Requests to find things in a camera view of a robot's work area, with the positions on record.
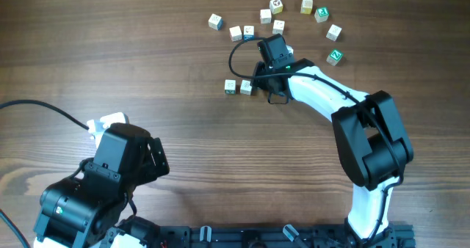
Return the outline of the green bottom wooden block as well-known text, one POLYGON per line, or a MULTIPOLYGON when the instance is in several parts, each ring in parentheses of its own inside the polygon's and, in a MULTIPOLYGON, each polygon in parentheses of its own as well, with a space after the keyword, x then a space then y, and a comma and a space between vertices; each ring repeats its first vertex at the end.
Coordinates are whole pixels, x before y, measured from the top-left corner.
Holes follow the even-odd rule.
POLYGON ((235 95, 236 94, 236 81, 232 79, 226 79, 224 84, 225 94, 235 95))

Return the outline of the red striped wooden block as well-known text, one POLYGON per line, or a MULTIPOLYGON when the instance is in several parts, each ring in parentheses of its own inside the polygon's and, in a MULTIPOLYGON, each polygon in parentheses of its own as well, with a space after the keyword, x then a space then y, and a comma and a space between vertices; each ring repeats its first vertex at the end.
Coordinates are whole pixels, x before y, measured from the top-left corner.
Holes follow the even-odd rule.
POLYGON ((244 95, 251 95, 252 93, 252 86, 251 82, 248 80, 242 80, 240 85, 240 93, 244 95))

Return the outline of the green Z wooden block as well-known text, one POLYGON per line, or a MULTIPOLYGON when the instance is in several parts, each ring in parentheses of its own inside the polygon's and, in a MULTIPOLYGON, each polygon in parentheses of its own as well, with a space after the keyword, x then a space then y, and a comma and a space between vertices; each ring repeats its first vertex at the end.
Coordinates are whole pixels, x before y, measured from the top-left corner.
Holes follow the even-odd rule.
POLYGON ((341 51, 339 51, 338 49, 335 48, 328 54, 328 57, 327 57, 326 61, 330 65, 336 66, 337 64, 340 63, 343 56, 344 56, 344 54, 341 51))

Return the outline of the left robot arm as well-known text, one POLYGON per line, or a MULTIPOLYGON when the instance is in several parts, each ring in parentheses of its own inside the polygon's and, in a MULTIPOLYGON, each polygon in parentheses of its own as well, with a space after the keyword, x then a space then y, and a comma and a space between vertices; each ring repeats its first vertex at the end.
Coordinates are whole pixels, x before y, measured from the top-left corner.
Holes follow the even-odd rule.
POLYGON ((42 193, 34 227, 36 244, 97 244, 126 206, 134 204, 135 189, 169 171, 160 139, 132 124, 111 124, 95 155, 42 193))

